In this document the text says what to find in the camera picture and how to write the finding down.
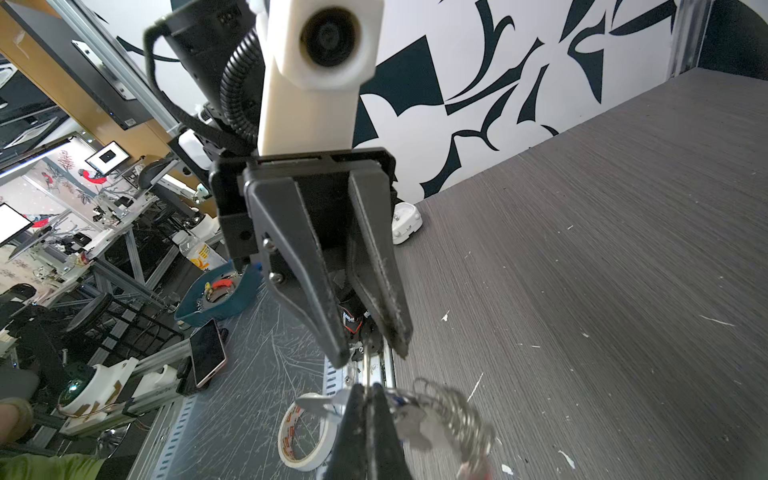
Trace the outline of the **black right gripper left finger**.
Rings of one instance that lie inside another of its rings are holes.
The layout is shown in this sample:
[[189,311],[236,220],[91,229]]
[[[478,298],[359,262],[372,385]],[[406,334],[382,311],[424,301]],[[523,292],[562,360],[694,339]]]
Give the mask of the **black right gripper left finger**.
[[363,480],[367,477],[366,396],[355,385],[345,406],[325,480]]

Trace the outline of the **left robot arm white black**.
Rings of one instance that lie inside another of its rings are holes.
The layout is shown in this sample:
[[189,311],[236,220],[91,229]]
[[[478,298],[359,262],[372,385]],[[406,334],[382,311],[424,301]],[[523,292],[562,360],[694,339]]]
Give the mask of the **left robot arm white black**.
[[[143,35],[153,93],[214,146],[208,188],[234,266],[260,265],[335,367],[350,358],[336,274],[399,356],[413,336],[391,231],[396,161],[353,147],[383,13],[380,1],[193,1]],[[210,102],[212,122],[163,92],[150,54],[159,40]]]

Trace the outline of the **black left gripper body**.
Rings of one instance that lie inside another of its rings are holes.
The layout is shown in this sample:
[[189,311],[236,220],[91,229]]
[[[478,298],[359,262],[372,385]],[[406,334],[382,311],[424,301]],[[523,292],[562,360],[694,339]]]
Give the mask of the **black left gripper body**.
[[381,170],[388,185],[394,182],[396,160],[383,148],[215,159],[208,183],[235,268],[256,264],[264,249],[266,230],[256,224],[258,181],[280,184],[267,202],[277,220],[289,226],[305,220],[319,248],[333,251],[346,245],[352,222],[349,174],[369,166]]

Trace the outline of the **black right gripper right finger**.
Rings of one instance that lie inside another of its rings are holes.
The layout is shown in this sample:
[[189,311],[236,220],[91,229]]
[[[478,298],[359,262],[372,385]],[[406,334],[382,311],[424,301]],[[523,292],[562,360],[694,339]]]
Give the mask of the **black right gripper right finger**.
[[374,384],[367,393],[367,478],[411,480],[384,388]]

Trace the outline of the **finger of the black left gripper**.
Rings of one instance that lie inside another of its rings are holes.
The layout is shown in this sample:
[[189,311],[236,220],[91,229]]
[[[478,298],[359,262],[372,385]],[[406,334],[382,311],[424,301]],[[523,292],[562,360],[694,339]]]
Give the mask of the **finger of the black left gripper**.
[[413,324],[392,241],[389,178],[376,168],[354,170],[348,194],[352,220],[347,277],[382,336],[405,359]]
[[350,352],[340,309],[297,183],[253,179],[246,198],[267,287],[312,334],[331,365],[346,366]]

